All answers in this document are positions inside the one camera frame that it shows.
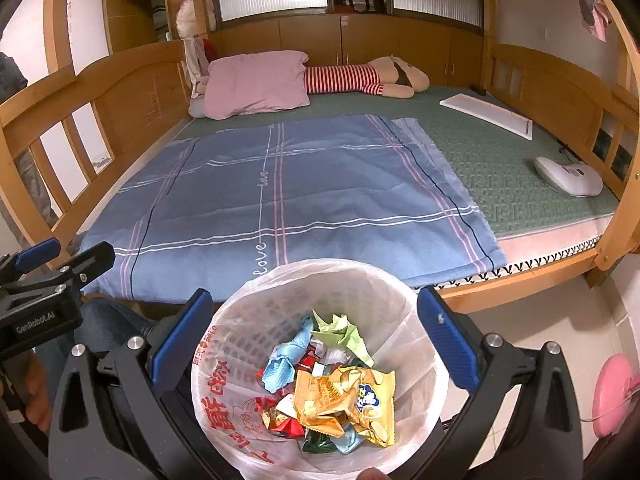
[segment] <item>white board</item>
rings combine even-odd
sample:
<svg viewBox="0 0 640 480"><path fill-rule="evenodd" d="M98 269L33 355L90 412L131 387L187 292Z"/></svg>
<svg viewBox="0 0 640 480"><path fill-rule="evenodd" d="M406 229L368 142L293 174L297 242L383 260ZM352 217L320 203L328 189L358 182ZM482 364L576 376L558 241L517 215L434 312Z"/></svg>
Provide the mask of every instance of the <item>white board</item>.
<svg viewBox="0 0 640 480"><path fill-rule="evenodd" d="M527 140L531 140L533 135L533 121L531 119L475 97L458 94L440 101L440 104L500 126Z"/></svg>

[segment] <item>red and white striped clothing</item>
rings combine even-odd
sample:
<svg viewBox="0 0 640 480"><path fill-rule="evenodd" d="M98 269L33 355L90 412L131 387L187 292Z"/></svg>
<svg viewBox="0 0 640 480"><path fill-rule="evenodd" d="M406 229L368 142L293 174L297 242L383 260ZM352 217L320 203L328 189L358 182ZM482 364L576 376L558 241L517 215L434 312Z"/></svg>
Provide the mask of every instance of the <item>red and white striped clothing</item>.
<svg viewBox="0 0 640 480"><path fill-rule="evenodd" d="M368 64L310 66L305 72L308 94L364 92L382 95L382 85L376 70Z"/></svg>

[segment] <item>wooden cabinet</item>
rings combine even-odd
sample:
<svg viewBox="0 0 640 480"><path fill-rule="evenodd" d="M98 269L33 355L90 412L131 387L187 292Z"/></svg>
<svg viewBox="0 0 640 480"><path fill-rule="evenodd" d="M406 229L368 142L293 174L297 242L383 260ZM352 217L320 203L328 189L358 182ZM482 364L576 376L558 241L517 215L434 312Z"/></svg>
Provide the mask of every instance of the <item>wooden cabinet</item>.
<svg viewBox="0 0 640 480"><path fill-rule="evenodd" d="M102 0L109 54L155 43L151 0Z"/></svg>
<svg viewBox="0 0 640 480"><path fill-rule="evenodd" d="M280 18L280 47L309 56L307 66L340 64L342 45L339 14L311 14Z"/></svg>
<svg viewBox="0 0 640 480"><path fill-rule="evenodd" d="M451 29L449 47L449 86L468 88L480 84L482 36L460 28Z"/></svg>
<svg viewBox="0 0 640 480"><path fill-rule="evenodd" d="M384 14L306 14L223 28L209 35L219 56L300 50L308 66L362 64L398 56L432 85L479 84L482 36L440 23Z"/></svg>
<svg viewBox="0 0 640 480"><path fill-rule="evenodd" d="M343 14L342 63L362 64L383 56L399 56L398 18L384 14Z"/></svg>
<svg viewBox="0 0 640 480"><path fill-rule="evenodd" d="M439 23L397 18L399 22L399 57L418 67L432 85L447 84L451 28Z"/></svg>
<svg viewBox="0 0 640 480"><path fill-rule="evenodd" d="M280 49L280 29L278 20L249 22L220 31L222 50L225 56L236 54L256 54Z"/></svg>

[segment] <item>person's hand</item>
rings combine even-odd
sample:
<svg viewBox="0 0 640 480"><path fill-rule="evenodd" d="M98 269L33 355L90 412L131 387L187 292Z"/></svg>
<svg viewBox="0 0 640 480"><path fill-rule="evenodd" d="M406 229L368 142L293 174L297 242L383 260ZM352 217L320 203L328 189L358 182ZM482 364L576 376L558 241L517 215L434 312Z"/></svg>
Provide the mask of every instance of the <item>person's hand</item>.
<svg viewBox="0 0 640 480"><path fill-rule="evenodd" d="M31 400L27 403L25 415L27 420L36 425L42 433L49 431L51 424L51 406L49 405L49 395L47 394L47 374L36 357L31 353L29 369L24 380Z"/></svg>
<svg viewBox="0 0 640 480"><path fill-rule="evenodd" d="M379 469L370 467L361 472L356 480L389 480L389 477Z"/></svg>

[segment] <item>pink fan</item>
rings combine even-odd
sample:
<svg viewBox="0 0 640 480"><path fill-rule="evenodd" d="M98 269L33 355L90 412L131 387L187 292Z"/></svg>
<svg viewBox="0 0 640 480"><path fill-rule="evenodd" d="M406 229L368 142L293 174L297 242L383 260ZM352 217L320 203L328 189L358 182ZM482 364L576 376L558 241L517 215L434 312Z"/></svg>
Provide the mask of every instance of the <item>pink fan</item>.
<svg viewBox="0 0 640 480"><path fill-rule="evenodd" d="M593 432L598 438L613 433L624 421L631 395L640 386L633 377L631 364L622 354L612 355L604 363L593 396Z"/></svg>

